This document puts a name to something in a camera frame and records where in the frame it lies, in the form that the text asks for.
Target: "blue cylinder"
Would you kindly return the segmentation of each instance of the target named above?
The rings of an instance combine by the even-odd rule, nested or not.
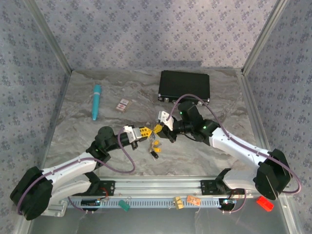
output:
[[[92,105],[92,119],[96,120],[98,116],[99,96],[101,95],[101,86],[96,84],[93,89],[93,105]]]

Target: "yellow tag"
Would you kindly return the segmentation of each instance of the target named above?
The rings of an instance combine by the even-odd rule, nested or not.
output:
[[[156,152],[156,153],[160,153],[161,152],[161,148],[153,148],[154,149],[154,151]]]

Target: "red object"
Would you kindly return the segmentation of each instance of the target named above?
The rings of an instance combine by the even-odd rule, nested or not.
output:
[[[271,211],[273,210],[274,205],[269,202],[269,200],[267,200],[265,197],[260,196],[257,200],[257,203],[266,211]]]

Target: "small box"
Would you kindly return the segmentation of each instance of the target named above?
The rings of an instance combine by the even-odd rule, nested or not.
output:
[[[183,201],[179,196],[174,197],[174,204],[177,210],[184,208]]]
[[[118,202],[118,206],[120,206],[124,211],[128,211],[130,209],[130,205],[127,204],[124,200],[120,200]]]
[[[194,94],[203,99],[204,102],[210,102],[210,80],[208,74],[187,73],[176,71],[162,71],[158,90],[158,100],[164,102],[173,102],[183,94]],[[181,100],[191,101],[194,104],[202,105],[194,97],[185,97]]]
[[[118,103],[118,105],[116,106],[116,110],[119,110],[121,112],[125,112],[128,108],[128,106],[130,105],[130,101],[126,100],[126,99],[122,99],[120,100],[120,102]]]
[[[200,206],[201,199],[198,197],[195,197],[195,196],[188,195],[186,201],[188,203],[195,205],[195,206]]]

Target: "patterned wall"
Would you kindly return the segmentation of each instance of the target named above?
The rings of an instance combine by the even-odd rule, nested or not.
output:
[[[291,0],[248,74],[270,145],[285,152],[303,184],[295,200],[309,234],[312,233],[311,23],[311,0]]]
[[[23,1],[0,9],[0,233],[11,234],[10,193],[42,161],[67,77]]]
[[[75,69],[243,66],[276,0],[36,0]]]

